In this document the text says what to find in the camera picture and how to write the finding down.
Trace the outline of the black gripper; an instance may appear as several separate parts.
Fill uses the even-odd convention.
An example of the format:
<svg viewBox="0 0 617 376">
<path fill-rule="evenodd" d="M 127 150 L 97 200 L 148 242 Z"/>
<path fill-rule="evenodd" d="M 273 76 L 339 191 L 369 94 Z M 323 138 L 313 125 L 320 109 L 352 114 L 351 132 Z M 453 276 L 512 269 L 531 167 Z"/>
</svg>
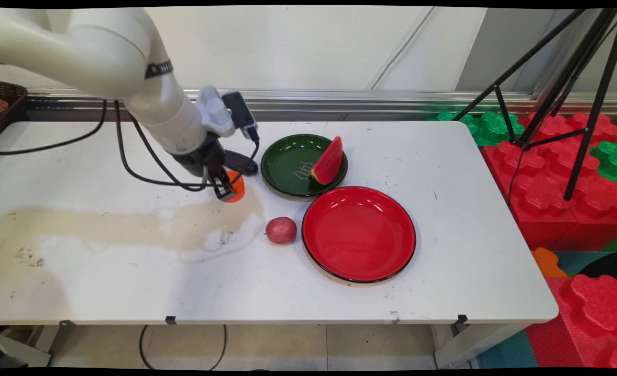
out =
<svg viewBox="0 0 617 376">
<path fill-rule="evenodd" d="M 229 202 L 237 196 L 233 185 L 239 174 L 224 168 L 225 149 L 215 133 L 207 133 L 205 141 L 191 152 L 173 153 L 172 157 L 189 173 L 202 178 L 203 188 L 215 189 L 221 202 Z"/>
</svg>

